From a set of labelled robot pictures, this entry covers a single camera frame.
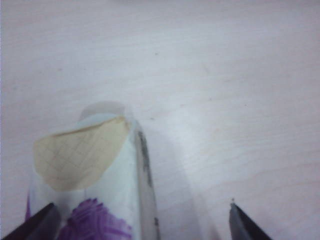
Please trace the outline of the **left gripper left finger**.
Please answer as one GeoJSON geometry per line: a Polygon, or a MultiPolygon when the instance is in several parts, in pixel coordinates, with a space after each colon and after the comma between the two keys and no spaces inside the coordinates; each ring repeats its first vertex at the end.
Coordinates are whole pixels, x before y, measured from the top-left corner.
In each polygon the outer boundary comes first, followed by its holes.
{"type": "Polygon", "coordinates": [[[54,240],[61,225],[61,215],[54,203],[49,203],[3,240],[54,240]]]}

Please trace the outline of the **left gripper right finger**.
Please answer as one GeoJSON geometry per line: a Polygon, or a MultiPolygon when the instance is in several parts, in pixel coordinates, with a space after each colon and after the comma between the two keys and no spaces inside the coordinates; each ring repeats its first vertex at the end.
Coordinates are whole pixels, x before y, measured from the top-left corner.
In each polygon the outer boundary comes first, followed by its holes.
{"type": "Polygon", "coordinates": [[[272,240],[234,201],[230,204],[232,240],[272,240]]]}

